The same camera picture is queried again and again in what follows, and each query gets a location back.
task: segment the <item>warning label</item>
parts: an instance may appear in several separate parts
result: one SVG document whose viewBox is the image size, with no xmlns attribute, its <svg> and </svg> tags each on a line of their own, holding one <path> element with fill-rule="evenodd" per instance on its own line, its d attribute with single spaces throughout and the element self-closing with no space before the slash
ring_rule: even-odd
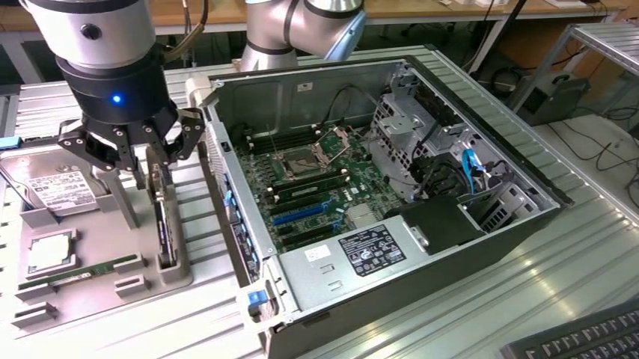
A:
<svg viewBox="0 0 639 359">
<path fill-rule="evenodd" d="M 382 224 L 341 238 L 338 245 L 360 277 L 365 277 L 405 259 Z"/>
<path fill-rule="evenodd" d="M 26 185 L 44 205 L 53 211 L 73 208 L 96 201 L 80 171 L 29 178 Z"/>
</svg>

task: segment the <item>metal workbench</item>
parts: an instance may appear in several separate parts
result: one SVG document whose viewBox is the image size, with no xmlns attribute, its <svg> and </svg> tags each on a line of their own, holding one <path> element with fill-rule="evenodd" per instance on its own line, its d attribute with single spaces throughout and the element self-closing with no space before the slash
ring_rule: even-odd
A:
<svg viewBox="0 0 639 359">
<path fill-rule="evenodd" d="M 579 178 L 579 169 L 545 147 L 525 123 L 437 52 L 416 46 L 358 52 L 350 58 L 387 55 L 413 55 L 423 61 L 572 197 L 575 206 L 496 265 L 304 358 L 495 358 L 508 342 L 639 293 L 639 232 L 633 224 L 639 221 L 596 183 Z M 300 63 L 317 61 L 304 58 Z M 228 65 L 168 72 L 177 105 L 184 105 L 181 83 L 189 76 L 230 71 Z M 57 122 L 77 114 L 62 83 L 24 86 L 16 133 L 25 137 L 54 133 Z M 233 300 L 236 280 L 212 207 L 202 196 L 201 172 L 184 164 L 180 167 L 180 211 L 188 213 L 185 218 L 198 218 L 184 222 L 193 285 L 10 342 L 29 353 L 40 350 L 42 354 L 33 354 L 36 358 L 44 358 L 44 353 L 46 357 L 84 358 L 264 356 L 257 336 L 242 329 Z M 8 225 L 0 229 L 16 225 L 6 209 L 14 199 L 6 197 L 6 201 L 1 218 Z M 12 238 L 6 231 L 0 232 L 0 239 L 6 242 L 0 252 L 9 251 Z"/>
<path fill-rule="evenodd" d="M 529 81 L 519 87 L 509 98 L 508 107 L 515 112 L 523 106 L 539 79 L 549 71 L 557 55 L 572 39 L 577 40 L 587 49 L 592 49 L 604 55 L 625 71 L 639 76 L 639 23 L 613 22 L 568 25 Z"/>
</svg>

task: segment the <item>blue pcie slot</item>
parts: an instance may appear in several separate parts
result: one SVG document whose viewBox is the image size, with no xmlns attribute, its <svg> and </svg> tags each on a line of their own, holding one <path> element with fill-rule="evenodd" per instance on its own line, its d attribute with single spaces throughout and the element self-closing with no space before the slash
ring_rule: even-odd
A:
<svg viewBox="0 0 639 359">
<path fill-rule="evenodd" d="M 288 222 L 293 222 L 301 218 L 306 218 L 306 217 L 310 217 L 312 215 L 324 213 L 326 208 L 328 208 L 328 203 L 321 203 L 313 207 L 301 209 L 286 215 L 281 215 L 280 217 L 272 219 L 272 225 L 278 226 L 280 224 L 286 224 Z"/>
</svg>

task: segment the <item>robotic arm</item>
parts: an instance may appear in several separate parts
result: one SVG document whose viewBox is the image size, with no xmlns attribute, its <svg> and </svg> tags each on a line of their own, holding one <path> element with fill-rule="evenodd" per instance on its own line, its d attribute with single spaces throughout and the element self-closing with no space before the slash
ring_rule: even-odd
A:
<svg viewBox="0 0 639 359">
<path fill-rule="evenodd" d="M 185 159 L 204 131 L 196 108 L 168 96 L 162 65 L 204 31 L 208 0 L 174 49 L 156 43 L 146 0 L 21 0 L 56 55 L 81 119 L 65 121 L 57 143 L 104 171 L 129 171 L 144 186 L 132 146 L 148 144 L 164 165 Z M 246 0 L 242 70 L 296 65 L 293 47 L 344 60 L 364 27 L 362 0 Z M 174 141 L 166 134 L 180 124 Z"/>
</svg>

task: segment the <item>motherboard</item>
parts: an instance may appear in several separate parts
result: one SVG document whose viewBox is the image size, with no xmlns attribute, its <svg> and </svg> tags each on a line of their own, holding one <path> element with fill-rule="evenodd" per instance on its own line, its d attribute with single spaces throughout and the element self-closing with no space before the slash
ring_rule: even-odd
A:
<svg viewBox="0 0 639 359">
<path fill-rule="evenodd" d="M 373 224 L 403 204 L 366 143 L 354 129 L 338 126 L 248 137 L 240 166 L 280 251 Z"/>
</svg>

